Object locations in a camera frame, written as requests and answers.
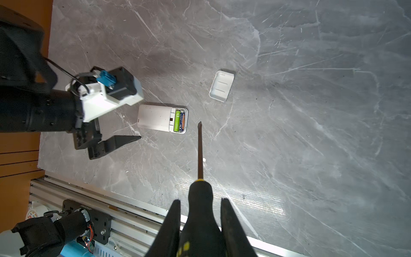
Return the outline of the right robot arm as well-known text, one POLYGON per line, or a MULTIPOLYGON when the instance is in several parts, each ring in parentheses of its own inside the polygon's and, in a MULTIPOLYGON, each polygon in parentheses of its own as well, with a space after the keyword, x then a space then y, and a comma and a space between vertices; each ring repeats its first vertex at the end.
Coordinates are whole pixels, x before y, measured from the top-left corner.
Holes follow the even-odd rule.
MULTIPOLYGON (((221 202, 219 228, 213 214, 210 190, 191 190, 189 214, 183 230, 179 229, 180 201, 175 200, 148 257, 254 257, 256 253, 228 199, 221 202)), ((52 222, 47 217, 32 218, 13 229, 23 246, 19 253, 27 257, 56 257, 65 244, 80 237, 88 229, 82 212, 52 222)))

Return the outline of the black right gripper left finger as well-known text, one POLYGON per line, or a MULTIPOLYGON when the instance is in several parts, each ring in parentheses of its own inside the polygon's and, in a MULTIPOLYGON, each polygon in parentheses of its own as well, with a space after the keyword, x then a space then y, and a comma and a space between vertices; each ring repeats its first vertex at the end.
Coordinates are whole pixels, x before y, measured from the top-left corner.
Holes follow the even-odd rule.
POLYGON ((174 200, 145 257, 176 257, 180 235, 180 200, 174 200))

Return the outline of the white air conditioner remote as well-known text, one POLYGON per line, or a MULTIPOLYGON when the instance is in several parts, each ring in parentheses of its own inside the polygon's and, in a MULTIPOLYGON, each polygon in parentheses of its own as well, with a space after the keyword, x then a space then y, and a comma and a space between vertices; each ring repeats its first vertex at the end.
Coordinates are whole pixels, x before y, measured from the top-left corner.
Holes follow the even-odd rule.
POLYGON ((151 129, 162 132, 176 133, 173 131, 174 116, 176 110, 185 112, 185 129, 187 130, 188 123, 188 109, 180 107, 167 107, 167 106, 155 106, 155 105, 140 105, 138 112, 137 125, 142 129, 151 129))

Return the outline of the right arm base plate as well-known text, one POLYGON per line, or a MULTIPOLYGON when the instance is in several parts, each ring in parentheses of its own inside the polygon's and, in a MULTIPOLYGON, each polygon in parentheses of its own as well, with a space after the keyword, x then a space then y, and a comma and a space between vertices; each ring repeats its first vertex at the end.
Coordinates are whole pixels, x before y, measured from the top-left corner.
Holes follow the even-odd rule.
POLYGON ((82 236, 107 244, 112 217, 70 199, 63 201, 62 218, 54 223, 62 241, 68 244, 82 236))

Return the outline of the white battery cover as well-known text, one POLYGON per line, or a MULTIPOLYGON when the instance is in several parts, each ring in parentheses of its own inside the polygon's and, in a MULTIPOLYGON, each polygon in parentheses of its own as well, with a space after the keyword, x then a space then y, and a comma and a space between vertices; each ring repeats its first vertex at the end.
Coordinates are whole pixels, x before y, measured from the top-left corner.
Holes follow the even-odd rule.
POLYGON ((225 102, 229 96, 233 81, 234 74, 222 70, 217 71, 209 91, 209 97, 225 102))

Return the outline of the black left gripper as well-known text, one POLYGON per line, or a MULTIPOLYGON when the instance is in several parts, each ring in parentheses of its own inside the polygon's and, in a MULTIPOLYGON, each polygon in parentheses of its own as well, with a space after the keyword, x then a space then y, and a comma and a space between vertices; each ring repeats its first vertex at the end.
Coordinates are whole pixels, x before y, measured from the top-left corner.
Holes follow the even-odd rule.
POLYGON ((52 90, 40 94, 17 88, 1 90, 1 132, 67 132, 73 134, 75 149, 88 149, 90 160, 104 157, 141 139, 141 136, 112 136, 96 144, 96 125, 83 121, 80 99, 71 92, 52 90))

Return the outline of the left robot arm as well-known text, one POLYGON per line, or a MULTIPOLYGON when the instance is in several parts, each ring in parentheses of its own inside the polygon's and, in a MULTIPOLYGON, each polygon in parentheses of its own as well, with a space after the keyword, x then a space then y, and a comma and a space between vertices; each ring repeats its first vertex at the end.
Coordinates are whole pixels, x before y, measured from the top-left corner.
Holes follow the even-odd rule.
POLYGON ((44 34, 34 21, 1 7, 1 132, 64 131, 91 160, 139 140, 103 140, 98 119, 142 101, 140 81, 124 67, 106 71, 95 66, 71 76, 65 90, 56 90, 59 66, 40 52, 44 34))

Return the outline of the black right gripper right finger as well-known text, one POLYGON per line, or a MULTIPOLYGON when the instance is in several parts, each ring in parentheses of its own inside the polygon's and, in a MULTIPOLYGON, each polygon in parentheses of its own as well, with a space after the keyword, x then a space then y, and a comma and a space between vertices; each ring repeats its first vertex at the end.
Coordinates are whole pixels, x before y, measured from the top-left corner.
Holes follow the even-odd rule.
POLYGON ((257 257, 227 198, 221 201, 220 221, 228 257, 257 257))

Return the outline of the black handled screwdriver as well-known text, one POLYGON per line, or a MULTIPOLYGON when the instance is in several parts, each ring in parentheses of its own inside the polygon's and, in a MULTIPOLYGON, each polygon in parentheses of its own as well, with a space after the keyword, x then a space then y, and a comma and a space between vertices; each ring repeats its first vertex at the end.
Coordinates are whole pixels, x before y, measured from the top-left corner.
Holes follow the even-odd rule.
POLYGON ((204 180, 202 123, 198 124, 198 178, 188 192, 189 213, 179 238, 179 257, 224 257, 226 247, 213 212, 213 189, 204 180))

